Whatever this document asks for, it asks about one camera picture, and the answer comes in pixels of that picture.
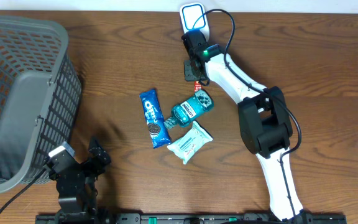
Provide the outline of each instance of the brown tabletop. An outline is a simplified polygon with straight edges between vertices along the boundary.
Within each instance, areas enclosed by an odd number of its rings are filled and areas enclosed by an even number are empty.
[[[214,137],[187,165],[165,146],[152,149],[139,93],[157,89],[165,117],[193,94],[184,80],[188,58],[178,13],[31,12],[0,14],[48,19],[69,34],[68,52],[85,80],[70,144],[79,161],[95,135],[112,157],[98,182],[100,206],[144,213],[243,213],[267,210],[269,193],[257,158],[239,134],[236,104],[212,83],[215,102],[198,119]],[[211,43],[225,45],[231,23],[211,14]],[[358,223],[358,15],[235,13],[229,53],[247,74],[279,86],[303,131],[291,169],[303,206],[343,212]],[[170,131],[173,140],[189,128]],[[294,145],[296,135],[291,138]],[[0,207],[22,185],[0,194]],[[59,210],[55,183],[35,185],[0,216],[33,223]]]

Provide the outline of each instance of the blue oreo package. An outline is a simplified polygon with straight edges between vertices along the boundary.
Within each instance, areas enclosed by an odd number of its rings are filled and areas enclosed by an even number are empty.
[[[141,93],[139,97],[142,99],[144,116],[152,138],[153,148],[156,149],[160,146],[171,144],[168,131],[164,126],[164,117],[162,116],[155,90]]]

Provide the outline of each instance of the white and teal packet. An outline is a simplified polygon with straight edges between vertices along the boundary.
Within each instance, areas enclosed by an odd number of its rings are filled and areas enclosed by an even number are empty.
[[[213,138],[205,129],[197,121],[193,121],[191,129],[182,138],[167,147],[180,159],[183,159],[183,164],[186,164],[205,143],[212,140]]]

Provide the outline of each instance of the cookie image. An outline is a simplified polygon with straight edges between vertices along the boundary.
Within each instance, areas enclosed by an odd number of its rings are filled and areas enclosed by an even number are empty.
[[[150,123],[147,125],[151,135],[158,135],[161,131],[161,127],[158,124]]]

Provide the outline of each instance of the power cord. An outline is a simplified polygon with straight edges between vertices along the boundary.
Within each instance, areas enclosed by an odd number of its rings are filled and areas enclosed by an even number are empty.
[[[0,209],[0,214],[5,210],[6,207],[8,207],[8,205],[10,205],[16,198],[18,198],[20,195],[22,195],[27,189],[29,189],[31,187],[31,185],[33,185],[35,183],[35,181],[37,181],[42,174],[44,174],[44,172],[46,171],[45,168],[43,168],[41,170],[41,172],[39,172],[33,180],[31,180],[31,182],[29,184],[27,184],[27,186],[25,186],[19,193],[17,193],[15,196],[13,196],[9,201],[7,201],[5,203],[4,206],[2,206],[2,208]]]
[[[225,14],[227,14],[229,17],[230,17],[230,20],[231,20],[231,23],[232,23],[232,31],[231,31],[231,35],[230,35],[230,38],[229,38],[229,41],[227,42],[226,44],[226,48],[224,49],[224,53],[223,53],[223,60],[224,60],[224,64],[226,65],[227,69],[229,69],[229,71],[231,73],[233,73],[233,75],[235,77],[237,77],[242,83],[244,83],[248,88],[250,88],[251,90],[254,90],[256,91],[257,93],[260,93],[261,95],[263,95],[264,97],[268,98],[269,100],[273,100],[275,101],[281,108],[283,108],[289,115],[289,117],[292,119],[292,121],[294,122],[295,124],[295,127],[296,127],[296,131],[298,132],[298,142],[296,143],[296,145],[288,150],[287,152],[284,152],[283,154],[280,155],[280,160],[279,160],[279,163],[280,163],[280,166],[281,166],[281,169],[282,169],[282,172],[283,172],[283,176],[284,176],[284,182],[285,182],[285,187],[287,188],[287,194],[288,194],[288,199],[290,201],[290,205],[291,205],[291,209],[292,209],[292,213],[293,213],[293,216],[295,217],[295,209],[294,209],[294,206],[293,206],[293,203],[292,203],[292,199],[291,199],[291,194],[290,194],[290,189],[289,189],[289,186],[288,186],[288,182],[287,182],[287,177],[285,175],[285,170],[284,170],[284,162],[283,162],[283,157],[289,153],[293,153],[295,152],[301,145],[301,142],[302,142],[302,132],[301,132],[301,128],[300,128],[300,125],[298,123],[298,121],[296,120],[295,116],[293,115],[293,113],[284,105],[284,103],[278,99],[277,97],[275,96],[272,96],[272,95],[269,95],[268,93],[265,93],[264,91],[258,89],[258,88],[255,88],[252,86],[252,84],[250,83],[247,83],[244,79],[242,79],[242,77],[240,77],[230,66],[229,66],[229,63],[227,62],[226,60],[226,55],[227,55],[227,50],[229,49],[229,46],[231,44],[231,41],[234,37],[234,31],[236,29],[236,23],[234,22],[234,19],[232,17],[232,15],[223,10],[223,9],[211,9],[211,10],[208,10],[206,12],[204,12],[194,23],[193,25],[193,28],[195,27],[196,23],[198,22],[198,20],[200,20],[202,17],[204,17],[205,15],[209,14],[210,12],[223,12]]]

